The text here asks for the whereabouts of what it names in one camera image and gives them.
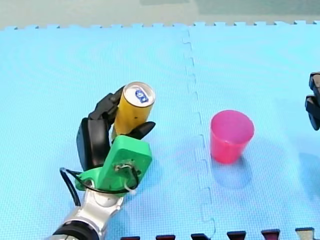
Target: floor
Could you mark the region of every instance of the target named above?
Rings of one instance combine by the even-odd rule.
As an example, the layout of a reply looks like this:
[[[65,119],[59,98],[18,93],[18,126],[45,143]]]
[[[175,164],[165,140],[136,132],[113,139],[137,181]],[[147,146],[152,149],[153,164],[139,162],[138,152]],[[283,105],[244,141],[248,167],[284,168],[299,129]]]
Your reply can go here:
[[[320,20],[320,0],[1,0],[0,29],[28,25]]]

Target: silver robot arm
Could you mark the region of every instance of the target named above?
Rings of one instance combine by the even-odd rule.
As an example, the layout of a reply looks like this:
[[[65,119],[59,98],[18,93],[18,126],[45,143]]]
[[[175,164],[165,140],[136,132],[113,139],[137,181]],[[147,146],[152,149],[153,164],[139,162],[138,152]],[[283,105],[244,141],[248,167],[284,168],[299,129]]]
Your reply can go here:
[[[45,240],[104,240],[108,220],[121,209],[123,202],[123,197],[87,189],[82,206],[77,206]]]

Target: black cable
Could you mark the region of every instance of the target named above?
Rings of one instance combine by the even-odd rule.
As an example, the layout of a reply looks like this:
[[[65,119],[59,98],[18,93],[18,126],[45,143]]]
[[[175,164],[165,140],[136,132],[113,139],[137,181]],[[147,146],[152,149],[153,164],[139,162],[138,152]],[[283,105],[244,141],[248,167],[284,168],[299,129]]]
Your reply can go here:
[[[72,184],[72,182],[70,181],[70,178],[66,174],[65,170],[66,170],[65,168],[61,167],[60,168],[60,174],[61,174],[66,186],[68,187],[68,189],[69,189],[69,191],[71,193],[71,196],[72,196],[73,201],[74,201],[74,205],[80,207],[81,206],[81,202],[80,202],[79,196],[77,194],[77,191],[76,191],[74,185]]]
[[[130,167],[131,169],[131,173],[134,177],[134,180],[135,180],[135,186],[133,187],[129,187],[131,190],[134,190],[138,187],[139,185],[139,177],[138,177],[138,173],[136,171],[136,169],[131,166]],[[70,179],[68,178],[67,174],[70,174],[71,176],[73,176],[82,186],[84,186],[86,189],[90,189],[94,192],[97,192],[97,193],[102,193],[102,194],[125,194],[125,193],[128,193],[129,191],[127,189],[122,189],[122,190],[100,190],[100,189],[97,189],[97,188],[94,188],[94,187],[91,187],[90,185],[86,184],[80,177],[78,177],[77,175],[81,174],[81,172],[78,172],[78,171],[72,171],[72,170],[69,170],[69,169],[65,169],[64,167],[61,167],[60,168],[60,174],[65,182],[65,184],[67,185],[70,193],[71,193],[71,196],[73,198],[73,201],[74,201],[74,204],[76,206],[81,206],[81,203],[80,203],[80,200],[79,200],[79,196],[75,190],[75,187],[74,185],[71,183]]]

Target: can lid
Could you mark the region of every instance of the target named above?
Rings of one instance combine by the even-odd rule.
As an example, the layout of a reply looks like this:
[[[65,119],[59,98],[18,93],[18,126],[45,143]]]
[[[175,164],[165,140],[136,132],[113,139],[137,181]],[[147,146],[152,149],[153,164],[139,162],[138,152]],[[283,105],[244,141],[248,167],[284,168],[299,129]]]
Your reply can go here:
[[[123,88],[123,95],[130,104],[141,108],[152,105],[156,100],[155,91],[140,81],[126,85]]]

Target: black robot finger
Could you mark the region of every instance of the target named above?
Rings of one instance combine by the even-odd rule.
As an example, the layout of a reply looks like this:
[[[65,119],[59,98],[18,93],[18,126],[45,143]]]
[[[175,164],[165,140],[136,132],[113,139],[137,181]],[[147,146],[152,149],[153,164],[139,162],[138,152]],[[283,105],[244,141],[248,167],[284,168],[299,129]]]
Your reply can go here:
[[[315,96],[309,95],[306,97],[305,109],[308,112],[313,129],[318,131],[320,129],[320,107]]]
[[[320,72],[310,74],[309,87],[313,91],[317,102],[320,103]]]

